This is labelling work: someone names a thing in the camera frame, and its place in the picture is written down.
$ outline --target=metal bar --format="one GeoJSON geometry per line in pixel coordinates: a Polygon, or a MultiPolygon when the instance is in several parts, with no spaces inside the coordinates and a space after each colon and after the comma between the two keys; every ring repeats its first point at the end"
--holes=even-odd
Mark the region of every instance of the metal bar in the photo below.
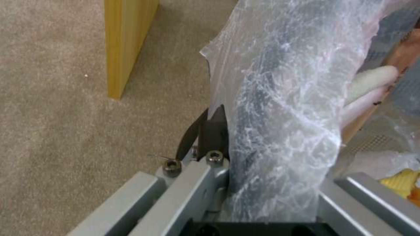
{"type": "Polygon", "coordinates": [[[365,173],[351,174],[337,184],[403,235],[420,235],[420,209],[365,173]]]}
{"type": "Polygon", "coordinates": [[[318,216],[341,236],[400,235],[329,179],[321,185],[318,216]]]}
{"type": "Polygon", "coordinates": [[[212,168],[204,158],[191,162],[129,235],[179,235],[189,219],[201,220],[220,187],[218,173],[227,178],[227,171],[221,172],[227,161],[223,165],[212,168]]]}
{"type": "Polygon", "coordinates": [[[68,236],[127,235],[165,189],[162,179],[138,172],[68,236]]]}

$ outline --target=clear plastic bag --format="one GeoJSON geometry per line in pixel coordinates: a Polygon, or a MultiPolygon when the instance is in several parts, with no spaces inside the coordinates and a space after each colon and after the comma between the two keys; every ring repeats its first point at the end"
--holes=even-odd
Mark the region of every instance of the clear plastic bag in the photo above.
{"type": "Polygon", "coordinates": [[[346,87],[379,21],[408,0],[239,0],[201,53],[225,105],[229,219],[312,221],[335,163],[346,87]]]}

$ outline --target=screw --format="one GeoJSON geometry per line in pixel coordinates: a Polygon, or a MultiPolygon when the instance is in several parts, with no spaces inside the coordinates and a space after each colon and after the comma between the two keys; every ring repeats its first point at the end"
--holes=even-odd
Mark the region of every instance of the screw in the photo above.
{"type": "Polygon", "coordinates": [[[192,152],[192,158],[193,159],[197,159],[198,156],[198,147],[197,146],[192,146],[191,147],[191,152],[192,152]]]}
{"type": "Polygon", "coordinates": [[[209,151],[206,154],[206,161],[211,167],[220,167],[223,165],[223,153],[220,151],[209,151]]]}
{"type": "Polygon", "coordinates": [[[182,170],[182,165],[179,160],[166,160],[162,166],[163,174],[170,178],[179,176],[182,170]]]}

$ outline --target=beige carpet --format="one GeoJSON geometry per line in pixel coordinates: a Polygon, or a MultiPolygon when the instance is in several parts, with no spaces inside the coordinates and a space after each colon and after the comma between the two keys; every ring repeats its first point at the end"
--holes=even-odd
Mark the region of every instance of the beige carpet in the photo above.
{"type": "Polygon", "coordinates": [[[161,0],[123,99],[106,97],[103,0],[2,0],[0,235],[64,235],[174,156],[208,101],[199,50],[236,0],[161,0]]]}

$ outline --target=yellow foam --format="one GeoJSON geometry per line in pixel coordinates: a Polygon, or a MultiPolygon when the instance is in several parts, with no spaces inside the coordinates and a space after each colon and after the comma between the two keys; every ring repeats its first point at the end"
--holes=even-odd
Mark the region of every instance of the yellow foam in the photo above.
{"type": "Polygon", "coordinates": [[[407,198],[414,188],[419,174],[419,171],[405,169],[392,177],[381,179],[380,183],[399,196],[407,198]]]}

